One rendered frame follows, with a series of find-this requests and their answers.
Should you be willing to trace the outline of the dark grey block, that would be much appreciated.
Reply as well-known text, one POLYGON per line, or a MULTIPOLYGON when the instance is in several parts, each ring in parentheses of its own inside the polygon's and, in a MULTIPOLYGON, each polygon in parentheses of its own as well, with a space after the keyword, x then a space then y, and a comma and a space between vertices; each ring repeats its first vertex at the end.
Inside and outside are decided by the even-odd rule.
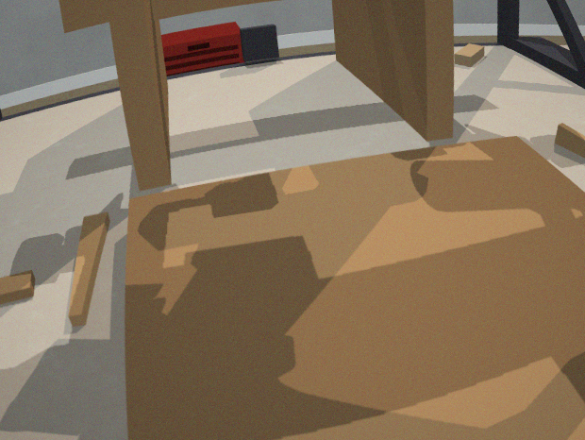
POLYGON ((279 58, 276 25, 240 28, 244 62, 279 58))

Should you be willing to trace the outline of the brown wooden board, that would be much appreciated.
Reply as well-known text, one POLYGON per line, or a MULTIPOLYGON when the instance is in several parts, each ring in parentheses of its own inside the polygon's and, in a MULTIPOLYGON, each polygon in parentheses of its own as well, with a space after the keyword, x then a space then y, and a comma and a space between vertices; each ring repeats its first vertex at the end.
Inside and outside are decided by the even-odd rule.
POLYGON ((453 0, 332 0, 336 61, 427 142, 453 138, 453 0))
POLYGON ((171 185, 168 82, 159 20, 154 21, 151 0, 107 0, 107 7, 139 190, 171 185))

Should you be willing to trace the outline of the tan flat wooden board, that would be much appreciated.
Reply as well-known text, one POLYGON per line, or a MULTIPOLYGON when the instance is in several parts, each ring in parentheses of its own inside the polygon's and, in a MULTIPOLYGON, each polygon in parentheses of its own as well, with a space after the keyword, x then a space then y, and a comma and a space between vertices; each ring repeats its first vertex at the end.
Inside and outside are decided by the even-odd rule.
POLYGON ((129 198, 128 440, 585 440, 585 192, 517 136, 129 198))

